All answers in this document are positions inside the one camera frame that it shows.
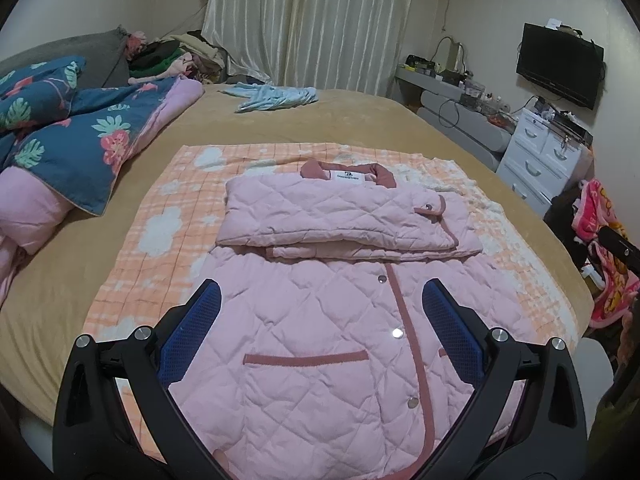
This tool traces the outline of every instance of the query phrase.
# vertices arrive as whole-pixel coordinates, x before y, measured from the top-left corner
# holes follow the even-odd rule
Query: television
[[[605,74],[604,49],[593,41],[526,23],[516,72],[593,110]]]

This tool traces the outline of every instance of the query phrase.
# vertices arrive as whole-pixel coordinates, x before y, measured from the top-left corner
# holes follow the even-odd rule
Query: metal screw
[[[89,338],[89,336],[87,336],[86,334],[81,335],[78,339],[76,339],[76,346],[78,348],[84,348],[89,344],[89,341],[91,341],[91,338]]]
[[[506,330],[503,330],[501,328],[494,328],[493,330],[491,330],[491,337],[493,337],[500,343],[504,343],[509,338],[509,334]]]
[[[144,341],[151,335],[151,329],[148,326],[141,326],[134,332],[134,337],[139,341]]]
[[[566,348],[566,344],[559,337],[555,337],[551,340],[551,346],[556,350],[564,350]]]

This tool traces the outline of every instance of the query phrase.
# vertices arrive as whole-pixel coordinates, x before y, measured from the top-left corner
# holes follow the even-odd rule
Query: jacket pocket
[[[242,362],[246,477],[382,476],[385,439],[366,351]]]

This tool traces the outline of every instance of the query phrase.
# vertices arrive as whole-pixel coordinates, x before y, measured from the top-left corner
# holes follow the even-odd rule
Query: white drawer cabinet
[[[497,174],[539,215],[551,199],[584,178],[593,155],[576,140],[566,140],[527,109],[500,163]]]

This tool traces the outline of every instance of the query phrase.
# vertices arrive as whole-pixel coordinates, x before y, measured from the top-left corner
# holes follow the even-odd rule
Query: white curtain
[[[230,73],[386,95],[411,0],[209,0],[207,41]]]

